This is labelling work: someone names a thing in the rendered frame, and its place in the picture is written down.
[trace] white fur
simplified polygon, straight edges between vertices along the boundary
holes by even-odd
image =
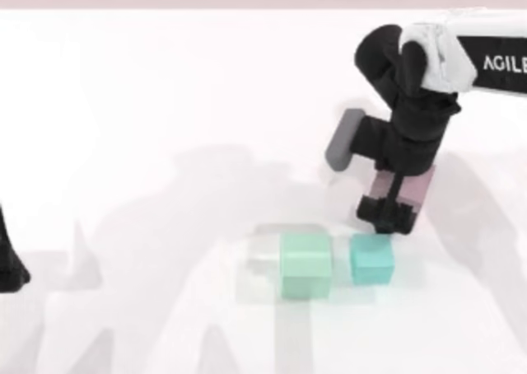
[[[407,26],[400,37],[399,49],[409,41],[419,43],[427,54],[423,88],[445,93],[472,89],[478,71],[457,37],[445,25],[418,23]]]

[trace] white surface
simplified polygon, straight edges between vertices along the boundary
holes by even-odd
[[[373,170],[328,183],[325,145],[347,105],[388,115],[358,41],[425,16],[0,14],[1,196],[35,278],[0,297],[0,372],[527,372],[524,97],[462,98],[393,284],[347,282]],[[328,302],[274,301],[292,228],[337,237]]]

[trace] block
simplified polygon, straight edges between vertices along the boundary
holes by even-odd
[[[352,142],[366,112],[362,109],[347,109],[326,149],[325,158],[332,170],[346,170],[352,160]]]
[[[333,275],[331,236],[287,233],[280,240],[280,279],[283,298],[326,298]]]
[[[356,234],[350,239],[352,281],[356,285],[388,284],[394,274],[389,235]]]
[[[397,201],[399,203],[406,203],[413,207],[415,213],[421,211],[422,205],[427,197],[427,191],[430,187],[432,177],[436,170],[432,166],[427,172],[419,176],[407,176],[404,178],[403,185],[399,191]],[[383,198],[388,194],[389,187],[394,174],[388,171],[379,171],[373,180],[370,193],[368,194],[373,199]]]

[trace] teal block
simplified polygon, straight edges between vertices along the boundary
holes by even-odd
[[[394,252],[386,234],[356,234],[350,240],[352,280],[356,285],[387,284],[394,274]]]
[[[333,256],[326,234],[283,234],[280,279],[286,299],[326,298],[331,288]]]

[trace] teal cube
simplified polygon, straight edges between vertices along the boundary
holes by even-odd
[[[394,252],[385,234],[356,234],[350,240],[352,280],[356,285],[384,285],[394,274]]]
[[[282,297],[326,298],[333,275],[331,237],[325,234],[284,234],[280,240]]]

